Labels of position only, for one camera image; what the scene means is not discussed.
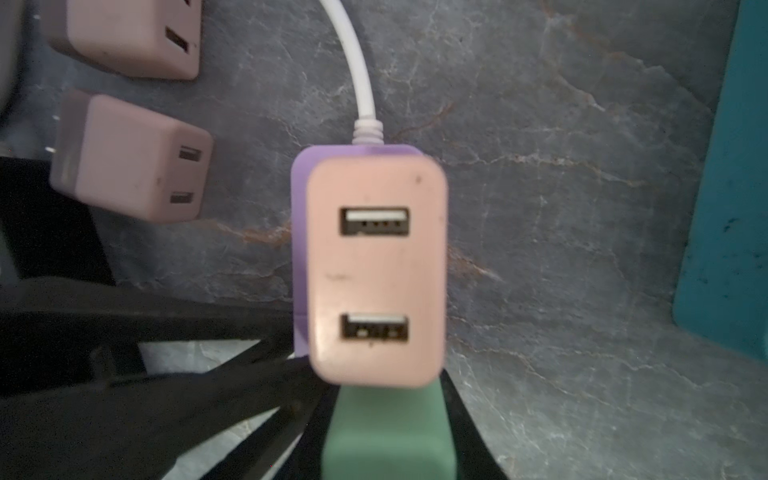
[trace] dark marble surface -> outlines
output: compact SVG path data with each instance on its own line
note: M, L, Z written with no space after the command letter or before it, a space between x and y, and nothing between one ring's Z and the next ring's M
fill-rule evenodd
M448 174L447 367L510 478L768 475L768 367L670 317L737 3L346 2L389 141ZM316 2L209 0L204 15L192 83L77 64L30 18L0 141L44 157L69 87L206 128L201 220L98 213L115 273L186 298L290 300L290 165L351 137L346 63ZM153 348L157 369L232 353Z

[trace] usb port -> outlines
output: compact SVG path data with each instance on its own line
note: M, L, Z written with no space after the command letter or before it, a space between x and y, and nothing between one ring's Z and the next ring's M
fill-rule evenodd
M184 160L200 161L202 156L203 152L196 148L181 145L181 149L179 150L179 158Z
M407 208L343 208L341 234L408 235L410 217Z
M341 336L361 340L408 340L408 317L376 313L341 315Z
M189 53L190 44L188 41L184 40L181 36L179 36L178 33L171 30L170 28L165 28L165 38L172 41L174 44L178 45L179 48L184 50L186 53Z
M173 192L170 194L172 204L191 204L194 193L192 192Z

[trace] green object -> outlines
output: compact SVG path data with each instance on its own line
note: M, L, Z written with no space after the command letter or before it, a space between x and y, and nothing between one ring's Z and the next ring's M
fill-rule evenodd
M323 448L323 480L455 480L440 380L421 389L342 386Z
M743 0L674 300L675 322L768 359L768 2Z

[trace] cable strain relief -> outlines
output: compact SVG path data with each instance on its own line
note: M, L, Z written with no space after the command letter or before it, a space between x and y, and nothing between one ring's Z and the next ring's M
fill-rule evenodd
M384 144L384 124L375 118L360 118L355 121L352 145Z

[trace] white cable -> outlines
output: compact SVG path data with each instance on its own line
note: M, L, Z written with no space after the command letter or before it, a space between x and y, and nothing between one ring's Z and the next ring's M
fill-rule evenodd
M349 21L341 0L320 0L336 29L341 46L352 74L352 86L357 99L358 121L355 122L353 144L383 144L384 125L376 120L376 106L373 103L373 89L368 76L366 58L362 55L357 34Z

